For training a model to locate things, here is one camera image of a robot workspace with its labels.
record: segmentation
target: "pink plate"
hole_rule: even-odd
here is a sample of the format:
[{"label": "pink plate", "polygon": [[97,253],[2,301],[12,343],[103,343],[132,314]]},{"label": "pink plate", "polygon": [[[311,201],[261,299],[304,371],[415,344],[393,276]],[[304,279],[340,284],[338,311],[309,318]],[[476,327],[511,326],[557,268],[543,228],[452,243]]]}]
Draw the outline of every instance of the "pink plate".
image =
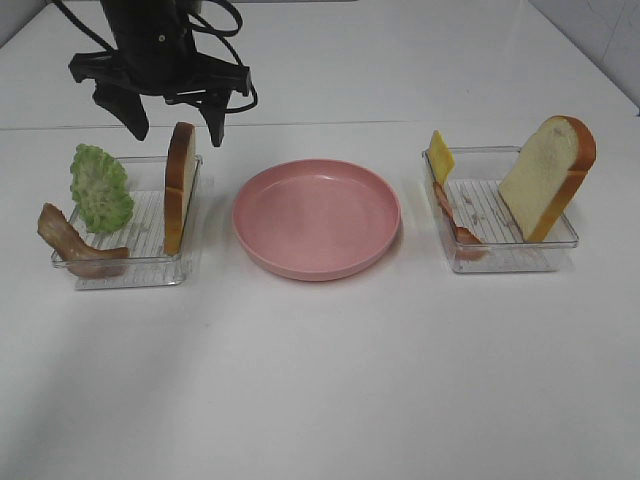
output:
[{"label": "pink plate", "polygon": [[375,173],[337,160],[299,160],[249,180],[233,206],[249,256],[296,280],[353,275],[378,260],[400,226],[400,203]]}]

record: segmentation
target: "robotic claw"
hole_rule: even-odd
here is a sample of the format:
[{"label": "robotic claw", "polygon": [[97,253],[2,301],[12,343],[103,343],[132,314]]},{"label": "robotic claw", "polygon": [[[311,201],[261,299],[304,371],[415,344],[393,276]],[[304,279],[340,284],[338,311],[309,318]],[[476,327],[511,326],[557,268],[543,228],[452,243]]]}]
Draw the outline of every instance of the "robotic claw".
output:
[{"label": "robotic claw", "polygon": [[[219,147],[227,113],[249,110],[258,98],[249,68],[242,64],[227,37],[237,34],[242,17],[228,0],[209,0],[235,20],[233,30],[217,30],[200,16],[202,0],[100,0],[118,49],[84,25],[63,3],[53,3],[105,51],[74,55],[69,70],[76,82],[96,81],[95,103],[144,140],[149,120],[140,95],[163,96],[169,105],[185,103],[204,117],[211,143]],[[198,24],[192,23],[193,17]],[[236,64],[196,51],[193,31],[217,37]],[[251,103],[228,108],[233,91],[253,97]]]}]

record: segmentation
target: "transparent tray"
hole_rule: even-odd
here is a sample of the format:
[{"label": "transparent tray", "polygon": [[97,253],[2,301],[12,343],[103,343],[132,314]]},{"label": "transparent tray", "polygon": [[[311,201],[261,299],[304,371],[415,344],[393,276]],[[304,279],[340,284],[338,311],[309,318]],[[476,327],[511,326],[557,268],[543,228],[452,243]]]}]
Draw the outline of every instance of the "transparent tray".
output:
[{"label": "transparent tray", "polygon": [[126,246],[129,258],[115,260],[64,261],[57,252],[51,255],[56,268],[113,267],[111,272],[122,272],[103,278],[77,278],[76,290],[106,288],[153,287],[178,285],[192,270],[195,258],[194,230],[197,217],[197,189],[202,157],[196,155],[196,173],[185,220],[180,251],[175,255],[164,253],[164,175],[166,157],[118,158],[127,171],[128,188],[134,200],[133,217],[125,227],[111,234],[87,232],[84,222],[74,209],[69,222],[82,239],[94,248],[109,249]]},{"label": "transparent tray", "polygon": [[502,201],[498,185],[518,158],[519,147],[451,148],[456,166],[445,193],[454,221],[468,228],[482,244],[460,243],[434,191],[434,174],[427,152],[426,190],[440,239],[451,269],[457,273],[548,272],[561,268],[578,235],[562,215],[543,242],[528,243]]}]

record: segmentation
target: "bread slice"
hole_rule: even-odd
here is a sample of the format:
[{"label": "bread slice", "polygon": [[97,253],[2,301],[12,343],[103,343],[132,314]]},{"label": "bread slice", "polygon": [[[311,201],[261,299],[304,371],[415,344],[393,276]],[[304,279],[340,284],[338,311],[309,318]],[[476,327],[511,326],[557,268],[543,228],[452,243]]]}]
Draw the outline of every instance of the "bread slice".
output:
[{"label": "bread slice", "polygon": [[196,173],[196,129],[178,122],[173,129],[164,179],[164,252],[180,251],[184,221]]},{"label": "bread slice", "polygon": [[499,185],[526,242],[541,242],[596,159],[596,144],[580,120],[547,119],[522,147]]}]

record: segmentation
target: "yellow cheese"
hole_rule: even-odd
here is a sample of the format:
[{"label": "yellow cheese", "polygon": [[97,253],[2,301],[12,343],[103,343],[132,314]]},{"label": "yellow cheese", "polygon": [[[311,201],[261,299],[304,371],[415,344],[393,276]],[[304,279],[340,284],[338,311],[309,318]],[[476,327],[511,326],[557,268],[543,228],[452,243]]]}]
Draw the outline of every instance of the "yellow cheese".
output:
[{"label": "yellow cheese", "polygon": [[447,177],[456,163],[451,150],[447,147],[438,130],[433,131],[427,154],[429,155],[429,161],[431,162],[431,168],[436,177],[436,182],[444,188],[447,183]]}]

